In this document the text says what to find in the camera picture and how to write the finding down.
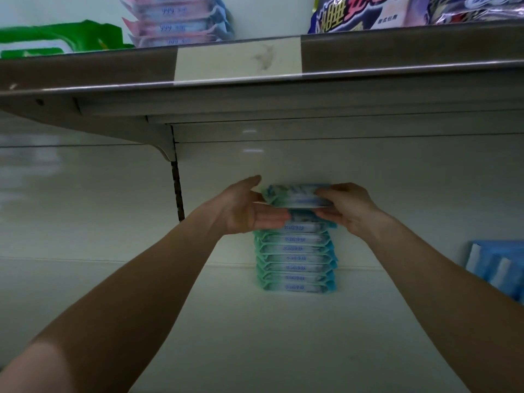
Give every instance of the green package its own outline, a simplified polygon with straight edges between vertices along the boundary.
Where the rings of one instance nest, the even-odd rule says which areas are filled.
[[[0,29],[0,59],[128,48],[122,29],[91,20]]]

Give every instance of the stack of wet wipes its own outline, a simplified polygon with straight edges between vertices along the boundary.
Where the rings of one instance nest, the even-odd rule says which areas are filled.
[[[524,241],[474,241],[466,270],[524,305]]]
[[[121,0],[138,20],[124,19],[138,47],[232,40],[230,13],[222,0]]]
[[[337,225],[312,208],[331,205],[314,195],[324,185],[273,185],[263,191],[268,204],[289,208],[283,228],[255,232],[257,276],[265,290],[327,293],[336,290],[337,268],[328,232]]]

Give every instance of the right hand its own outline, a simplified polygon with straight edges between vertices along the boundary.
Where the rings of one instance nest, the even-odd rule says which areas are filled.
[[[360,238],[366,235],[374,216],[382,213],[367,190],[354,183],[339,183],[315,194],[333,203],[332,207],[314,210],[318,217],[343,225]]]

